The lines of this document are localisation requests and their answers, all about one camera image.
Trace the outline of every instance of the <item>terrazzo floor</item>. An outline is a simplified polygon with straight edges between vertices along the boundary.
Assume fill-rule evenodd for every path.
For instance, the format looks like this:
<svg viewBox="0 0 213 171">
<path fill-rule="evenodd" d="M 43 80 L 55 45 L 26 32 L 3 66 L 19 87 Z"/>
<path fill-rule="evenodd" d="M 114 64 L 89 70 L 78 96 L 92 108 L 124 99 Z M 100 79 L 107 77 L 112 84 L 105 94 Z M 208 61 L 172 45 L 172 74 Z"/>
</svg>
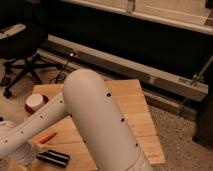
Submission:
<svg viewBox="0 0 213 171">
<path fill-rule="evenodd" d="M 3 60 L 0 59 L 0 79 L 4 72 Z M 58 71 L 45 69 L 39 72 L 43 83 L 48 83 Z M 24 77 L 12 89 L 14 96 L 3 97 L 0 87 L 0 117 L 16 123 L 23 121 L 23 110 L 26 98 L 30 95 L 34 83 L 31 76 Z M 150 113 L 160 138 L 166 163 L 154 166 L 156 171 L 213 171 L 213 150 L 192 141 L 195 123 L 177 115 L 149 105 Z M 6 170 L 7 162 L 0 159 L 0 171 Z"/>
</svg>

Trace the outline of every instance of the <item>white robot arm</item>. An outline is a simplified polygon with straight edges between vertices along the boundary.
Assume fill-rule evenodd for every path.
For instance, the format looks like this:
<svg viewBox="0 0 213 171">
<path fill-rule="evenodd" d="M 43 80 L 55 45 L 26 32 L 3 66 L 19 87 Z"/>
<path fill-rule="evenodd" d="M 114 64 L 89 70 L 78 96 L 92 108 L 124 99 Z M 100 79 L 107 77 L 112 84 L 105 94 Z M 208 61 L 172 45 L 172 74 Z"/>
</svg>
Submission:
<svg viewBox="0 0 213 171">
<path fill-rule="evenodd" d="M 71 115 L 101 171 L 152 171 L 149 162 L 104 80 L 91 70 L 77 70 L 65 80 L 62 93 L 21 125 L 1 131 L 0 157 L 29 163 L 37 153 L 28 139 Z"/>
</svg>

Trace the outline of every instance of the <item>wooden table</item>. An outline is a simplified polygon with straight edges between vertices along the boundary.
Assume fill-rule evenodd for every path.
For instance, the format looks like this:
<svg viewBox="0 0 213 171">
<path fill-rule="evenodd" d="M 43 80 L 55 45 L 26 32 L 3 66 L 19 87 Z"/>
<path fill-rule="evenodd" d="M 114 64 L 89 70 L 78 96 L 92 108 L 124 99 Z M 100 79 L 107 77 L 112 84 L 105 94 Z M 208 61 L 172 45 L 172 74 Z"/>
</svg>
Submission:
<svg viewBox="0 0 213 171">
<path fill-rule="evenodd" d="M 161 164 L 165 162 L 164 154 L 157 132 L 152 121 L 143 91 L 138 80 L 107 81 L 108 88 L 115 97 L 127 122 L 137 137 L 141 148 L 151 164 Z M 33 89 L 33 93 L 41 93 L 54 97 L 62 89 L 61 84 L 38 85 Z M 97 170 L 86 146 L 73 124 L 70 117 L 67 117 L 41 134 L 55 130 L 56 137 L 48 142 L 52 149 L 69 154 L 71 161 L 66 169 L 50 166 L 46 163 L 35 160 L 32 164 L 32 171 L 88 171 Z M 12 161 L 9 171 L 19 171 L 16 162 Z"/>
</svg>

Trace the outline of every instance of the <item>cup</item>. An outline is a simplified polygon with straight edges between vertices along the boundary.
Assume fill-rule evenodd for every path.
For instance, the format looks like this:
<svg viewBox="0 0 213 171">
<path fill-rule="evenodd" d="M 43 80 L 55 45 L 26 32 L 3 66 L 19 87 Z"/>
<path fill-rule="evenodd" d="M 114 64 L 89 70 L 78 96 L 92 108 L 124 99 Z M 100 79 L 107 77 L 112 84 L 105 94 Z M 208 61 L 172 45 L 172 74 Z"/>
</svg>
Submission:
<svg viewBox="0 0 213 171">
<path fill-rule="evenodd" d="M 48 98 L 42 94 L 31 94 L 25 102 L 25 110 L 33 114 L 48 102 Z"/>
</svg>

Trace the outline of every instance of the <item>office chair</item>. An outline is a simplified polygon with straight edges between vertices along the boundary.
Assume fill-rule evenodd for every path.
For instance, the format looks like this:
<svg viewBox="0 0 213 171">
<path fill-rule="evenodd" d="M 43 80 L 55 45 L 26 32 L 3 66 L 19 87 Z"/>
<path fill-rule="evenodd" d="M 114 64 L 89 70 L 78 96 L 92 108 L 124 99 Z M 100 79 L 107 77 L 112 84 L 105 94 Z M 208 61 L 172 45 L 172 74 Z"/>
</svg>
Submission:
<svg viewBox="0 0 213 171">
<path fill-rule="evenodd" d="M 0 58 L 4 63 L 5 76 L 1 81 L 6 86 L 4 96 L 12 96 L 10 89 L 27 73 L 41 84 L 42 81 L 35 70 L 47 67 L 61 68 L 60 64 L 47 63 L 36 53 L 37 48 L 47 40 L 48 34 L 40 26 L 24 20 L 24 1 L 7 0 L 0 2 Z M 12 69 L 21 69 L 20 73 L 10 81 L 8 74 Z"/>
</svg>

